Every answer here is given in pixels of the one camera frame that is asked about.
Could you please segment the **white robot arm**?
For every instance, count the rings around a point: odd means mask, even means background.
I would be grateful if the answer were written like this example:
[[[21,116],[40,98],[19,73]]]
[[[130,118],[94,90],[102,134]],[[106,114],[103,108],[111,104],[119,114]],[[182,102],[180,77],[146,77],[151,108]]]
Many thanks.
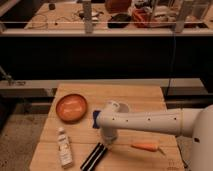
[[[117,139],[118,129],[191,137],[190,171],[213,171],[213,105],[131,113],[126,104],[109,101],[93,119],[107,144]]]

